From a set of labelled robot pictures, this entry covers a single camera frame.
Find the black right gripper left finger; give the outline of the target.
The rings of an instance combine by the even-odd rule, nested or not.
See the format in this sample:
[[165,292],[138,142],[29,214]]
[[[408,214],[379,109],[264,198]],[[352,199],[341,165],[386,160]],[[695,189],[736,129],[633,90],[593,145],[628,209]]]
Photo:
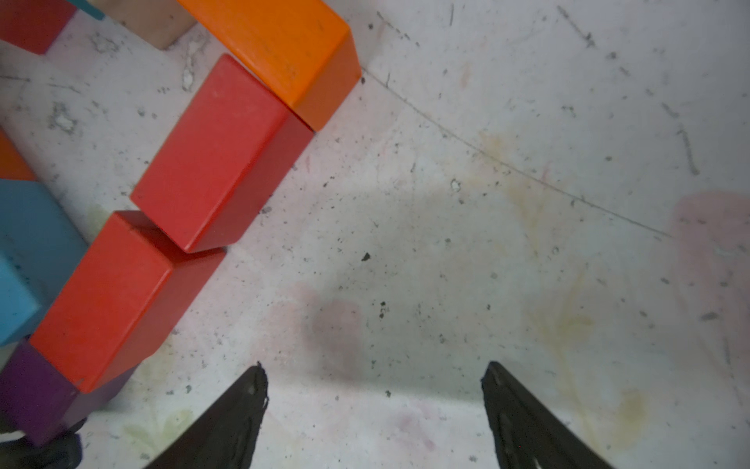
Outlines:
[[236,382],[150,468],[248,468],[269,404],[269,380],[257,363]]

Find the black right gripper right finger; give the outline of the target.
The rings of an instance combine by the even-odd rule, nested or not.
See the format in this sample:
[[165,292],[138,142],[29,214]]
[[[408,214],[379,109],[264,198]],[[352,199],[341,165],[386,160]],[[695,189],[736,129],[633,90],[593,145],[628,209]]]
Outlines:
[[611,469],[501,363],[488,364],[482,394],[501,468]]

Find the purple cube block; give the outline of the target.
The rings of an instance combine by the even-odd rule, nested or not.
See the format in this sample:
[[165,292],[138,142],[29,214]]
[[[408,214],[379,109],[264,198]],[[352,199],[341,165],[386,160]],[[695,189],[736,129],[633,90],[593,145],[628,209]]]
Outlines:
[[84,393],[21,340],[1,371],[1,413],[41,448],[112,400],[134,372]]

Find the light blue block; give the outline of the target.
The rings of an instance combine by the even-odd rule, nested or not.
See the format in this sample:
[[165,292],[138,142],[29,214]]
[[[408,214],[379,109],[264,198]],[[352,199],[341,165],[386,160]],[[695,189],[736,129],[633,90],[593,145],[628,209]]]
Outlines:
[[1,181],[1,344],[32,334],[88,244],[47,188]]

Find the dark red rectangular block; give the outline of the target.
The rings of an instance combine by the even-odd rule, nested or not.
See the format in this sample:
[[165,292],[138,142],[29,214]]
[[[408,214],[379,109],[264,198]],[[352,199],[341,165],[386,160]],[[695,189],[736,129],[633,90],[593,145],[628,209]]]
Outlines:
[[313,137],[287,105],[224,54],[131,199],[185,252],[234,244]]

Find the orange rectangular block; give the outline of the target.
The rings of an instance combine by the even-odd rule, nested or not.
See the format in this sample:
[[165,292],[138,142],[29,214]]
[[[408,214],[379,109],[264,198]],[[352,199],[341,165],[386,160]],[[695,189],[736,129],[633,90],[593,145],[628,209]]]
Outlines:
[[320,0],[181,5],[316,131],[361,79],[351,27]]

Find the natural wood rectangular block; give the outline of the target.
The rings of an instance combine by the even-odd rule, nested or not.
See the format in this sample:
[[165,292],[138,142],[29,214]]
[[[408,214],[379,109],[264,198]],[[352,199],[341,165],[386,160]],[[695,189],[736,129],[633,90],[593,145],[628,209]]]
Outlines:
[[176,0],[93,0],[90,4],[160,50],[196,25]]

